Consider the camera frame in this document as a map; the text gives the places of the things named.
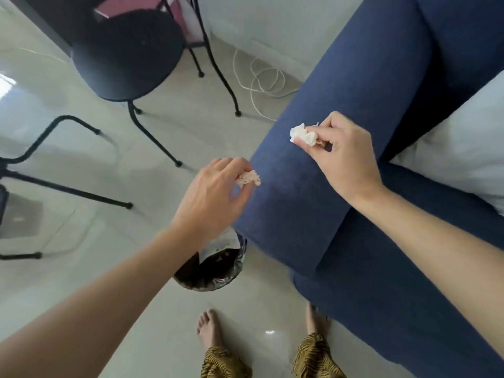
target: tiled floor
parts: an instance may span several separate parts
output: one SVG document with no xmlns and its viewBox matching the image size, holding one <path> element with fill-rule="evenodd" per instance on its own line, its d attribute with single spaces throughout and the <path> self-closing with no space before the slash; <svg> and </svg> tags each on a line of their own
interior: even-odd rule
<svg viewBox="0 0 504 378">
<path fill-rule="evenodd" d="M 242 118 L 201 49 L 205 78 L 185 53 L 175 72 L 138 101 L 141 121 L 184 161 L 175 168 L 130 122 L 126 108 L 94 96 L 71 64 L 50 54 L 31 27 L 0 12 L 0 149 L 21 154 L 54 117 L 74 114 L 107 134 L 97 137 L 66 122 L 26 163 L 27 174 L 108 197 L 132 201 L 126 211 L 103 203 L 13 180 L 0 233 L 3 253 L 40 250 L 42 260 L 0 262 L 0 338 L 8 336 L 79 286 L 132 255 L 165 227 L 198 170 L 212 158 L 250 157 L 271 123 L 257 117 L 249 94 L 232 74 L 233 48 L 215 41 L 218 63 L 236 91 Z M 240 55 L 245 84 L 250 58 Z M 288 87 L 295 87 L 291 81 Z M 287 100 L 257 98 L 273 116 Z M 254 376 L 290 377 L 290 361 L 305 335 L 304 305 L 286 267 L 249 247 L 243 272 L 211 293 L 187 291 L 170 281 L 135 324 L 103 377 L 196 377 L 203 350 L 195 336 L 199 314 L 216 308 L 225 339 L 252 365 Z M 351 378 L 411 377 L 400 366 L 334 323 L 330 338 L 336 362 Z"/>
</svg>

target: hand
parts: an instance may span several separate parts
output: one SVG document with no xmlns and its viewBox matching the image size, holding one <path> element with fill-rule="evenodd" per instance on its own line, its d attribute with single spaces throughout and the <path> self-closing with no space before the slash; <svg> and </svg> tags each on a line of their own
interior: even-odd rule
<svg viewBox="0 0 504 378">
<path fill-rule="evenodd" d="M 188 230 L 202 245 L 219 236 L 241 215 L 252 194 L 254 183 L 248 183 L 238 195 L 231 196 L 242 171 L 252 171 L 246 159 L 213 159 L 190 184 L 172 226 Z"/>
<path fill-rule="evenodd" d="M 295 143 L 317 162 L 334 190 L 348 203 L 383 188 L 369 132 L 337 111 L 329 114 L 320 126 L 306 129 L 331 143 L 331 152 L 321 145 L 309 146 L 300 139 Z"/>
</svg>

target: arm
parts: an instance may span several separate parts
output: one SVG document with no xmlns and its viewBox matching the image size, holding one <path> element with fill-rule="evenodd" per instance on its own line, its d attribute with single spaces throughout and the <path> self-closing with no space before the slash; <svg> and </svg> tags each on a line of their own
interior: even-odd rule
<svg viewBox="0 0 504 378">
<path fill-rule="evenodd" d="M 0 343 L 0 376 L 97 377 L 173 274 L 241 213 L 253 187 L 231 197 L 242 170 L 241 158 L 202 169 L 150 245 Z"/>
<path fill-rule="evenodd" d="M 371 136 L 343 115 L 331 113 L 309 131 L 330 142 L 331 152 L 296 144 L 336 192 L 387 234 L 504 357 L 504 252 L 386 189 Z"/>
</svg>

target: trash can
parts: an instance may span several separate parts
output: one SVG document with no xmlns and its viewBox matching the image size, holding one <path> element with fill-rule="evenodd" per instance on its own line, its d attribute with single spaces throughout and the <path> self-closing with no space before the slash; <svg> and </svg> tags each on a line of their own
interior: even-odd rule
<svg viewBox="0 0 504 378">
<path fill-rule="evenodd" d="M 227 228 L 205 249 L 190 258 L 173 277 L 181 286 L 211 292 L 233 281 L 243 270 L 247 240 Z"/>
</svg>

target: forearm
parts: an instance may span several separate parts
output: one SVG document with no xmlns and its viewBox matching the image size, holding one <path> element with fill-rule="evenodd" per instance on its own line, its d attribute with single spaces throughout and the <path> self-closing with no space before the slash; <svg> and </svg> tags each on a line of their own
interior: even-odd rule
<svg viewBox="0 0 504 378">
<path fill-rule="evenodd" d="M 97 377 L 127 332 L 199 244 L 167 230 L 0 344 L 2 377 Z"/>
<path fill-rule="evenodd" d="M 384 187 L 352 205 L 383 230 L 504 357 L 504 252 Z"/>
</svg>

